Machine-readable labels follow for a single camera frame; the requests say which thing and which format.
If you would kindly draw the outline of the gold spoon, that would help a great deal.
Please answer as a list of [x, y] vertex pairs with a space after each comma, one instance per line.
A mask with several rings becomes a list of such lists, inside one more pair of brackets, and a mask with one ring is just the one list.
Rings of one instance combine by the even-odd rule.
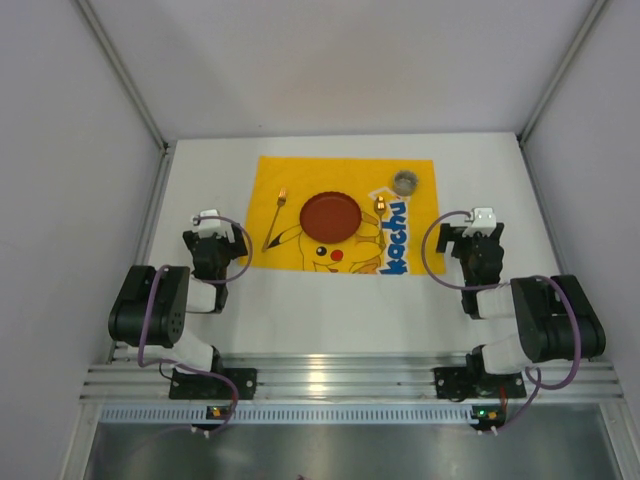
[[378, 244], [381, 249], [384, 249], [386, 246], [386, 241], [384, 236], [383, 221], [384, 221], [384, 215], [387, 211], [387, 204], [386, 204], [385, 198], [382, 195], [378, 195], [376, 197], [376, 200], [374, 202], [374, 211], [378, 216], [378, 220], [379, 220]]

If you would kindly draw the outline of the yellow Pikachu placemat cloth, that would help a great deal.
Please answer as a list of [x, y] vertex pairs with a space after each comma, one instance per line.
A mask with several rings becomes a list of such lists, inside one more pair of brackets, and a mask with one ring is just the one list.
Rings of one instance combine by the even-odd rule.
[[257, 268], [332, 274], [446, 271], [431, 160], [263, 156], [245, 228]]

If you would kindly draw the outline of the copper fork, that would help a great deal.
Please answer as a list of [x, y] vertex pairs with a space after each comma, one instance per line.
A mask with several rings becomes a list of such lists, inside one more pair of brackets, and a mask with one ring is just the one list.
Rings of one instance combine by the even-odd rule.
[[275, 226], [276, 226], [276, 222], [277, 222], [277, 219], [278, 219], [278, 216], [279, 216], [279, 213], [280, 213], [281, 209], [287, 203], [287, 198], [288, 198], [288, 189], [286, 187], [282, 187], [279, 190], [279, 193], [278, 193], [278, 196], [277, 196], [276, 209], [275, 209], [275, 212], [273, 214], [273, 218], [272, 218], [271, 224], [270, 224], [269, 229], [267, 231], [265, 240], [264, 240], [264, 242], [262, 244], [262, 248], [261, 248], [262, 252], [266, 252], [269, 249], [269, 246], [270, 246], [272, 240], [274, 239], [273, 233], [274, 233], [274, 229], [275, 229]]

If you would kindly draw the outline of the red plate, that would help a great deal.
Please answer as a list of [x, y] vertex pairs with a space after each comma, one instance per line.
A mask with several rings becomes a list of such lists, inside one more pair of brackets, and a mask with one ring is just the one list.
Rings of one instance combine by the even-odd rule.
[[362, 212], [349, 195], [326, 191], [308, 199], [301, 207], [299, 223], [311, 239], [326, 244], [347, 240], [359, 229]]

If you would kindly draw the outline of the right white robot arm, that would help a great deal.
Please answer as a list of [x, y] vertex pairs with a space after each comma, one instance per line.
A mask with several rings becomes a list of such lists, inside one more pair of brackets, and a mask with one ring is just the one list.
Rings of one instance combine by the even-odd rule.
[[473, 320], [508, 319], [515, 331], [476, 347], [471, 357], [490, 375], [515, 374], [551, 360], [591, 359], [606, 348], [605, 330], [574, 275], [503, 282], [504, 224], [473, 230], [442, 224], [436, 251], [452, 248], [464, 285], [462, 309]]

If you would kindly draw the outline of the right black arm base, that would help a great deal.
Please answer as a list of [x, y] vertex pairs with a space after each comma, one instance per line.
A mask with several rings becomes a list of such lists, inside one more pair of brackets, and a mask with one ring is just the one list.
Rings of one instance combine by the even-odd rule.
[[521, 374], [490, 375], [472, 373], [467, 367], [448, 366], [433, 369], [436, 396], [452, 402], [467, 399], [524, 399], [526, 387]]

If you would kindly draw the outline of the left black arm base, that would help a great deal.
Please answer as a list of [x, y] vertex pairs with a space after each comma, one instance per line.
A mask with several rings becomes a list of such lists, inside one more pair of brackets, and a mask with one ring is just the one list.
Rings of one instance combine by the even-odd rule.
[[[239, 400], [254, 398], [258, 385], [255, 368], [225, 368], [223, 376], [236, 386]], [[168, 396], [171, 400], [231, 400], [232, 389], [224, 381], [210, 376], [175, 371]]]

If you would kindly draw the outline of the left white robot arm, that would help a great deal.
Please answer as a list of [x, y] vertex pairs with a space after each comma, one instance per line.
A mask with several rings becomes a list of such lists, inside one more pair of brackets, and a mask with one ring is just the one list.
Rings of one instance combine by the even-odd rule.
[[219, 314], [228, 299], [228, 267], [250, 253], [241, 228], [182, 234], [191, 266], [132, 266], [111, 309], [108, 331], [141, 365], [169, 364], [188, 374], [224, 372], [219, 351], [186, 327], [189, 314]]

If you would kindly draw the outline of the aluminium mounting rail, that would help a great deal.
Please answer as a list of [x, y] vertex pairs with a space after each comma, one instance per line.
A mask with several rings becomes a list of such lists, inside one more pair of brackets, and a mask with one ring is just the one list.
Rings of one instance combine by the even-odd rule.
[[[231, 355], [231, 367], [257, 370], [255, 399], [270, 402], [428, 401], [436, 400], [433, 369], [464, 364], [461, 355]], [[164, 401], [169, 381], [156, 368], [139, 368], [120, 355], [89, 367], [80, 399]]]

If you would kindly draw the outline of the right aluminium frame post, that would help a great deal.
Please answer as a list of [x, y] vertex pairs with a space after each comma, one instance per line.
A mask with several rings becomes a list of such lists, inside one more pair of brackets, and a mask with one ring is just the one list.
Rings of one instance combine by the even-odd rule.
[[552, 100], [559, 93], [563, 82], [571, 72], [574, 63], [584, 50], [589, 38], [596, 30], [602, 18], [606, 15], [611, 5], [610, 0], [596, 0], [590, 3], [587, 13], [580, 21], [578, 28], [571, 37], [571, 41], [560, 56], [557, 65], [545, 83], [545, 86], [528, 114], [523, 127], [517, 133], [516, 138], [520, 149], [524, 149], [532, 137], [536, 127], [542, 120]]

